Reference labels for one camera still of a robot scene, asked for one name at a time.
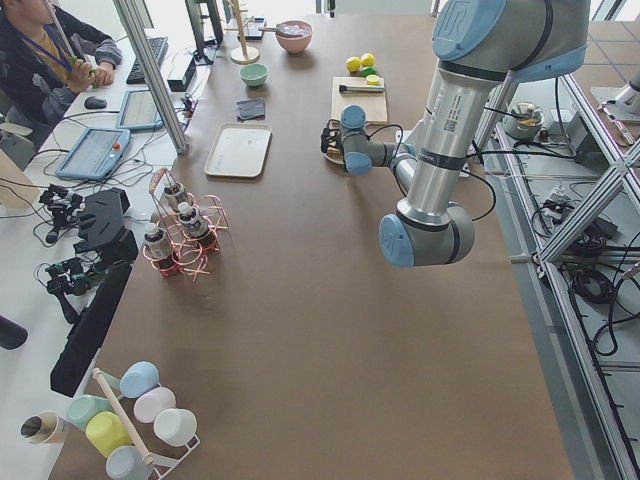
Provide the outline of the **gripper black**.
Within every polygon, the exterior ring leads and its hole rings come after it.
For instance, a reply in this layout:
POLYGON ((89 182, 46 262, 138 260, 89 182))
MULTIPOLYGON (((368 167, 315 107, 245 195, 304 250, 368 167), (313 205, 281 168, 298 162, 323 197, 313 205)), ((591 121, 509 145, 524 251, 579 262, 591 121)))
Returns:
POLYGON ((326 152, 329 147, 339 149, 343 153, 343 146, 341 141, 341 132, 339 128, 325 127, 321 133, 321 147, 322 153, 326 152))

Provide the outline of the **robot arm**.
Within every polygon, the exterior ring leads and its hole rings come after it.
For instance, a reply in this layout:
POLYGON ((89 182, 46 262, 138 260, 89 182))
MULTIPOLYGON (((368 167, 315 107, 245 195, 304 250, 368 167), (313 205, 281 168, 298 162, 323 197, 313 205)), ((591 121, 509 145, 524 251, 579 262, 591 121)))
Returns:
POLYGON ((346 171, 387 167, 406 194, 379 225, 389 263, 445 265, 470 252, 473 221, 451 194, 491 90, 508 77, 531 82, 577 70, 588 24, 586 1, 450 1, 433 31, 438 64, 414 131, 419 143, 373 142, 363 108, 342 110, 337 141, 346 171))

